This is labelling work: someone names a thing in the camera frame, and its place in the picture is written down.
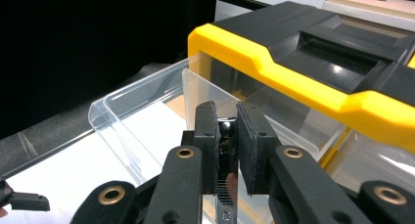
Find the yellow plastic frame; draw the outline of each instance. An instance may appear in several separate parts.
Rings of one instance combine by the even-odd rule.
[[[413,106],[375,91],[345,94],[275,64],[265,47],[210,23],[191,32],[188,48],[189,57],[206,53],[376,142],[415,154]]]

